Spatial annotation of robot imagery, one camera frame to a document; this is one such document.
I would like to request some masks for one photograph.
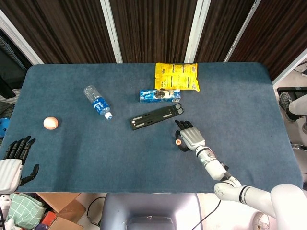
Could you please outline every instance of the bottle cap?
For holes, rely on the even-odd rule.
[[[105,114],[105,117],[106,117],[106,119],[110,120],[113,116],[112,116],[112,114],[110,112],[107,112]]]

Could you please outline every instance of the black plastic bracket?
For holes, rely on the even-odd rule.
[[[184,112],[181,104],[173,106],[166,106],[161,109],[153,110],[151,112],[136,116],[130,120],[132,130],[137,130],[154,123],[164,121],[174,116],[178,116]]]

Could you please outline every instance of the chip bag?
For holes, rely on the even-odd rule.
[[[197,64],[164,64],[155,65],[155,89],[160,90],[196,90],[198,86]]]

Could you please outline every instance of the cardboard box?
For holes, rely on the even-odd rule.
[[[82,230],[83,227],[62,217],[57,217],[49,230]]]
[[[85,207],[75,198],[80,193],[37,193],[49,204],[57,217],[77,223],[85,212]]]

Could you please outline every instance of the shoe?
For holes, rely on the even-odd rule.
[[[285,118],[289,122],[295,122],[297,119],[299,119],[299,116],[292,114],[289,111],[289,105],[291,102],[292,102],[292,99],[288,92],[283,92],[282,94],[280,94],[279,100],[278,100],[279,107],[285,111]]]
[[[303,124],[302,129],[303,129],[303,132],[304,132],[305,134],[307,134],[307,115],[305,115],[305,119],[306,119],[306,121],[305,121],[305,123]]]
[[[253,219],[253,230],[270,230],[268,215],[257,212]]]

